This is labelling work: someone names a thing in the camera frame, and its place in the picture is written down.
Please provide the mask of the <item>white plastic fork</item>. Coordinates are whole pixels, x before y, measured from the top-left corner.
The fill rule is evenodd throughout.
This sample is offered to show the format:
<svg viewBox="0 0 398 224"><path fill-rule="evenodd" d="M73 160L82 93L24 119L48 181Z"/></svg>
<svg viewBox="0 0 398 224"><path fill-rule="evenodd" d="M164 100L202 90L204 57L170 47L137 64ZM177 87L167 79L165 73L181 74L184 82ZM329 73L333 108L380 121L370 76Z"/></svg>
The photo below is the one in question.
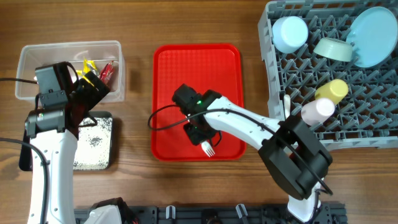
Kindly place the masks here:
<svg viewBox="0 0 398 224"><path fill-rule="evenodd" d="M203 150L203 152L208 156L208 157L212 157L215 155L215 152L211 146L211 144L208 141L203 141L201 143L201 148Z"/></svg>

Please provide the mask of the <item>yellow foil wrapper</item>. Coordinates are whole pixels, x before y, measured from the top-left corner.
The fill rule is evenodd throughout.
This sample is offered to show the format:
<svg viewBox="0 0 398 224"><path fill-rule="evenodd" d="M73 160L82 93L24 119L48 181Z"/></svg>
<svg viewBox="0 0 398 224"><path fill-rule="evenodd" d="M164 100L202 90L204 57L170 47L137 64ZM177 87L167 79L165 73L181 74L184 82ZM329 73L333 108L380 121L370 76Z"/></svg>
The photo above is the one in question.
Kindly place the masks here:
<svg viewBox="0 0 398 224"><path fill-rule="evenodd" d="M98 69L95 65L94 60L84 59L83 61L83 70L76 70L78 77L82 78L86 73L93 72L95 75L98 75Z"/></svg>

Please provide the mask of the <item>red snack wrapper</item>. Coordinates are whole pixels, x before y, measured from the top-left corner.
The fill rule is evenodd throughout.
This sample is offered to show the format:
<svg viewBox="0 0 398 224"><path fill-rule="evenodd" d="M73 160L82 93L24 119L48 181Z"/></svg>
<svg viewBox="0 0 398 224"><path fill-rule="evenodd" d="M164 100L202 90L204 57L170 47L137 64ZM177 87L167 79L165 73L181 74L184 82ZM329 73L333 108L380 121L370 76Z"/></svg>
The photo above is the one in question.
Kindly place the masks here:
<svg viewBox="0 0 398 224"><path fill-rule="evenodd" d="M102 69L99 78L105 85L108 86L110 84L114 72L115 72L114 62L110 61L110 63L107 63L105 67Z"/></svg>

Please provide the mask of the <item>white plastic spoon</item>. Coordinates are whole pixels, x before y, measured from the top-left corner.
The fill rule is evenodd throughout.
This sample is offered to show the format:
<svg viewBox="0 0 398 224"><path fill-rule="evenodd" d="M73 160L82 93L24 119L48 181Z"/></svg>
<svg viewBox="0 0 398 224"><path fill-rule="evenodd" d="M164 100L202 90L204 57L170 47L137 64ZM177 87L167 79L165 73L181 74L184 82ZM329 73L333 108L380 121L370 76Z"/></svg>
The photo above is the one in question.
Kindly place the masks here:
<svg viewBox="0 0 398 224"><path fill-rule="evenodd" d="M291 109L290 96L284 95L283 102L284 102L284 115L285 115L285 119L287 119L290 116L290 109Z"/></svg>

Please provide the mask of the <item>white upturned cup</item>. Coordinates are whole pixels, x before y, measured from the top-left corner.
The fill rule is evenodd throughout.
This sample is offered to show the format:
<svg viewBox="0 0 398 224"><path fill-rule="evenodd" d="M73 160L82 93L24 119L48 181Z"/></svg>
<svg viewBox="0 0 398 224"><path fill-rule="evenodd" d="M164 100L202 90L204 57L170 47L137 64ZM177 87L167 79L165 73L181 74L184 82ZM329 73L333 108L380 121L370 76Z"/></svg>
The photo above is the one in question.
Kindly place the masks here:
<svg viewBox="0 0 398 224"><path fill-rule="evenodd" d="M335 112L334 103L328 98L319 98L303 106L302 120L309 126L325 122Z"/></svg>

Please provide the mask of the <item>light blue bowl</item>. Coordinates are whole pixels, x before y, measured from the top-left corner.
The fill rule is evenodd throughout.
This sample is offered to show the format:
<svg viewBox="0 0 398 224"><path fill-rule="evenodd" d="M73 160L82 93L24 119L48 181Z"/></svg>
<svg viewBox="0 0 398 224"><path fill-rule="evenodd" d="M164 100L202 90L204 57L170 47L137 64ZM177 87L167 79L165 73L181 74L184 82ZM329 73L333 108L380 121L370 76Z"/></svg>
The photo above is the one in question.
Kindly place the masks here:
<svg viewBox="0 0 398 224"><path fill-rule="evenodd" d="M282 53L291 54L301 48L308 39L308 26L297 16L282 17L272 26L273 43Z"/></svg>

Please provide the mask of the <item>yellow upturned cup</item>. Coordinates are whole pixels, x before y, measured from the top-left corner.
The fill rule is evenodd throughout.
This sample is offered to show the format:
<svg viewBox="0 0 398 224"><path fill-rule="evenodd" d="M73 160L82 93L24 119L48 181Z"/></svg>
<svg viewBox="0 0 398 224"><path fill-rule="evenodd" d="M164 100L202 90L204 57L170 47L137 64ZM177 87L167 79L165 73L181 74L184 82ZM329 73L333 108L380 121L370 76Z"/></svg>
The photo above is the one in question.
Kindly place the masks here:
<svg viewBox="0 0 398 224"><path fill-rule="evenodd" d="M346 82L335 79L317 88L315 99L328 98L334 105L337 105L348 94L348 90Z"/></svg>

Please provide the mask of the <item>green bowl with rice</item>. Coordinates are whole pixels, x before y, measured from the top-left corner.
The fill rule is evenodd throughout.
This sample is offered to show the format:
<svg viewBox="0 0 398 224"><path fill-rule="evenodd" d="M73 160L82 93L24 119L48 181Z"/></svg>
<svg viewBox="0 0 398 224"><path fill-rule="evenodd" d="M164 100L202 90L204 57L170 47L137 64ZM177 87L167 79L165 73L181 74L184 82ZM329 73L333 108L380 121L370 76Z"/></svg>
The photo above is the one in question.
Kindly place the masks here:
<svg viewBox="0 0 398 224"><path fill-rule="evenodd" d="M353 46L342 40L324 37L320 39L313 52L332 60L350 62Z"/></svg>

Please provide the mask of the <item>light blue plate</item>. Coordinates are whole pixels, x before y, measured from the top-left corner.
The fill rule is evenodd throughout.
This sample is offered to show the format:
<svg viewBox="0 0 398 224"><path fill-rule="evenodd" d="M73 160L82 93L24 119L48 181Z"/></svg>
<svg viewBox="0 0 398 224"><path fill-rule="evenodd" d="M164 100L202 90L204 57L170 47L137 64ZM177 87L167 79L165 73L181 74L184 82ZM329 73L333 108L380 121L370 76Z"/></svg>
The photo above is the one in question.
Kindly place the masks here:
<svg viewBox="0 0 398 224"><path fill-rule="evenodd" d="M397 19L385 7L369 8L351 24L346 42L353 44L352 60L357 67L373 67L395 49Z"/></svg>

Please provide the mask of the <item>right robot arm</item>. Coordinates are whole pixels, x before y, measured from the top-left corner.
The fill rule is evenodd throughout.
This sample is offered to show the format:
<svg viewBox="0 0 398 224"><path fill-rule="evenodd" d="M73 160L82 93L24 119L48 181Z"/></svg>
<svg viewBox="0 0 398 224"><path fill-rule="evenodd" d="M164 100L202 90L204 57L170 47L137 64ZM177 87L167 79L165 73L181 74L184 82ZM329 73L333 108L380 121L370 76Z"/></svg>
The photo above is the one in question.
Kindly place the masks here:
<svg viewBox="0 0 398 224"><path fill-rule="evenodd" d="M193 145L212 156L212 139L222 132L249 144L257 149L275 183L289 195L289 213L302 223L315 220L321 207L319 194L333 193L323 181L333 159L299 117L267 118L218 92L200 94L186 84L177 88L172 101L186 117L183 129Z"/></svg>

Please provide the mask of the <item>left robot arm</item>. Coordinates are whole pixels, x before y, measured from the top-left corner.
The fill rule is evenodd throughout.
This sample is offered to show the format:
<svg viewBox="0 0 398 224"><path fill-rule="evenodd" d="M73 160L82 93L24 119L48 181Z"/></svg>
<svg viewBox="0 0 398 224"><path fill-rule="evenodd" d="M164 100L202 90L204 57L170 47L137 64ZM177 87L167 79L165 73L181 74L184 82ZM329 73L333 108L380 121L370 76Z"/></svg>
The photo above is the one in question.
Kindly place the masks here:
<svg viewBox="0 0 398 224"><path fill-rule="evenodd" d="M108 93L92 72L79 78L70 62L35 69L39 93L25 121L32 146L29 223L74 223L73 163L82 121Z"/></svg>

